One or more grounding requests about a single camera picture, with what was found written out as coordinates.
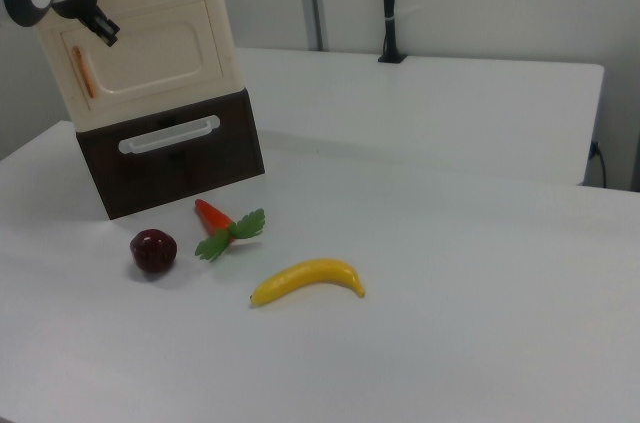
toy kitchen cabinet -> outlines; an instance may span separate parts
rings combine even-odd
[[[54,12],[37,25],[110,218],[264,173],[224,0],[99,0],[105,45]]]

green leaves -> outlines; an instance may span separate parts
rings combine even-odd
[[[238,223],[231,223],[229,225],[229,233],[237,240],[253,238],[262,233],[264,222],[264,210],[259,208],[246,215]]]
[[[212,237],[200,242],[196,248],[196,256],[201,260],[213,261],[224,253],[229,243],[231,243],[229,232],[219,229]]]
[[[262,208],[253,211],[239,222],[231,223],[228,229],[219,228],[215,234],[200,242],[196,248],[196,256],[201,260],[213,262],[218,258],[233,240],[246,240],[262,234],[265,216]]]

orange carrot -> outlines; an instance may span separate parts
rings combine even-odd
[[[233,220],[214,208],[204,200],[196,200],[196,208],[202,220],[202,224],[210,235],[215,234],[219,229],[227,230]]]

toy carrot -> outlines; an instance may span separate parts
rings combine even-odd
[[[213,261],[236,239],[246,240],[258,236],[264,228],[264,210],[244,216],[238,223],[203,200],[196,200],[196,209],[207,232],[212,235],[200,242],[196,256],[201,260]]]
[[[231,218],[204,200],[196,200],[196,208],[202,224],[210,235],[214,235],[219,229],[227,230],[233,223]]]

cabinet door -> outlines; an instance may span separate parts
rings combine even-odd
[[[62,35],[91,110],[222,76],[204,1],[116,23],[111,48],[86,28]]]

